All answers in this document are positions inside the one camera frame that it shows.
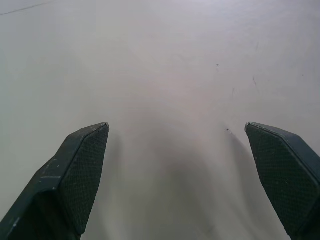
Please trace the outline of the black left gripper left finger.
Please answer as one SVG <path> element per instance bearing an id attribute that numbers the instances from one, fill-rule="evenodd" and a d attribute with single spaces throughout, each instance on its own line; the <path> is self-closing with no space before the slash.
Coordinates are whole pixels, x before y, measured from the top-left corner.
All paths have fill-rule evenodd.
<path id="1" fill-rule="evenodd" d="M 67 136 L 0 222 L 0 238 L 81 239 L 101 182 L 109 131 L 102 122 Z"/>

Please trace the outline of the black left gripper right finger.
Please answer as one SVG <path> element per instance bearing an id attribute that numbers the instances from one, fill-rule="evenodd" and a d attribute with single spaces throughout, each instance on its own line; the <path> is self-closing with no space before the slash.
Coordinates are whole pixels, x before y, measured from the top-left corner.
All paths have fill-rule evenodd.
<path id="1" fill-rule="evenodd" d="M 292 240 L 320 238 L 320 157 L 298 135 L 245 125 L 260 182 Z"/>

